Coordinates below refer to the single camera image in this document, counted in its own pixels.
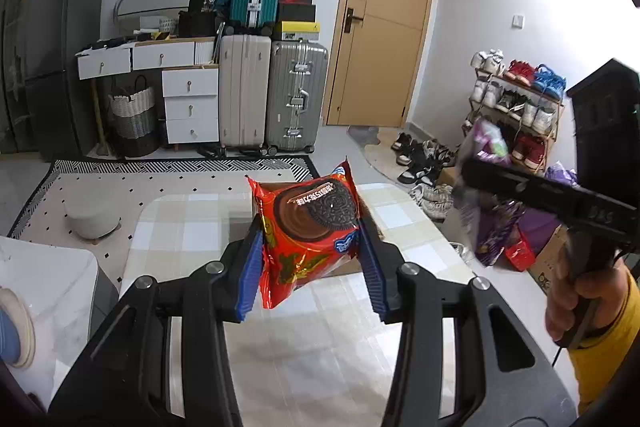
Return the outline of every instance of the doormat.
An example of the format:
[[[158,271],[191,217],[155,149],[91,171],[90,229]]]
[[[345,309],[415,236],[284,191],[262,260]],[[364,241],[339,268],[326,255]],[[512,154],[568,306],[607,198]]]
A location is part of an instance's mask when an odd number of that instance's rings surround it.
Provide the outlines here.
[[[250,198],[247,174],[261,182],[300,182],[319,177],[308,156],[126,162],[93,158],[57,160],[33,191],[8,237],[89,250],[111,282],[120,288],[130,242],[145,205],[169,194],[197,197],[228,190]],[[117,194],[121,216],[119,229],[94,245],[70,229],[65,215],[65,194],[75,183],[90,185],[98,180],[110,184],[110,190]]]
[[[396,163],[396,152],[391,149],[391,145],[400,132],[401,129],[396,127],[362,125],[350,125],[347,129],[347,134],[360,146],[369,164],[398,185],[398,176],[406,171],[406,167]]]

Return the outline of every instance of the door frame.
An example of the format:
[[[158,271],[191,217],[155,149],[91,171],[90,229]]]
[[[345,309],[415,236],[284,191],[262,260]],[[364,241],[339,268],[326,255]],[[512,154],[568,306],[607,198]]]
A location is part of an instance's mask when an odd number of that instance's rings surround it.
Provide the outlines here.
[[[427,6],[424,12],[424,22],[422,24],[422,35],[420,36],[420,47],[418,48],[418,54],[415,61],[414,77],[412,78],[409,86],[409,92],[407,93],[407,99],[405,101],[405,107],[407,110],[402,116],[402,125],[406,124],[406,118],[408,116],[408,109],[410,107],[411,99],[414,95],[415,83],[418,77],[418,68],[420,68],[420,61],[422,60],[422,54],[424,52],[424,41],[427,36],[427,29],[429,26],[429,15],[431,13],[431,3],[433,0],[427,0]],[[325,125],[338,125],[338,115],[329,114],[331,99],[335,87],[335,72],[338,65],[338,51],[340,50],[340,41],[342,39],[342,28],[344,25],[344,17],[347,11],[347,0],[338,1],[338,11],[335,15],[334,26],[334,38],[331,44],[331,54],[329,57],[329,68],[326,76],[326,85],[324,86],[324,97],[322,98],[322,123]]]

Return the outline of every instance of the white drawer cabinet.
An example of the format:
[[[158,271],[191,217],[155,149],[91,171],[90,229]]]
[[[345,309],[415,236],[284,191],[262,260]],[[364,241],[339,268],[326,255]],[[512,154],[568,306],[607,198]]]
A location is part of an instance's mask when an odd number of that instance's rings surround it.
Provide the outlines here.
[[[164,70],[162,95],[169,143],[217,142],[218,70]]]
[[[193,66],[194,42],[142,44],[133,48],[133,69]]]
[[[91,50],[87,55],[78,57],[78,75],[81,80],[130,72],[131,48]]]

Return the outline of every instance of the wooden door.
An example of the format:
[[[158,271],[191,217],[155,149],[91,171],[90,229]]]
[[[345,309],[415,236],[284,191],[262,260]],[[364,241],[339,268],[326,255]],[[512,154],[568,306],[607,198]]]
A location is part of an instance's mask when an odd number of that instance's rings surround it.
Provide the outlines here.
[[[326,123],[402,125],[422,53],[428,1],[346,0],[341,33],[334,34],[340,45]],[[351,11],[356,18],[350,21]]]

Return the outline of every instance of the yellow sleeve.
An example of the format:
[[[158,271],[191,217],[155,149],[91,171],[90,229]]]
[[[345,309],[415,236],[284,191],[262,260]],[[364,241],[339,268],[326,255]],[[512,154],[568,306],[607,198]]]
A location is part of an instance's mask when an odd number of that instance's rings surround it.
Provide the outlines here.
[[[629,291],[613,325],[603,336],[588,339],[579,349],[569,351],[578,381],[580,414],[607,386],[640,330],[640,292],[628,270],[627,274]]]

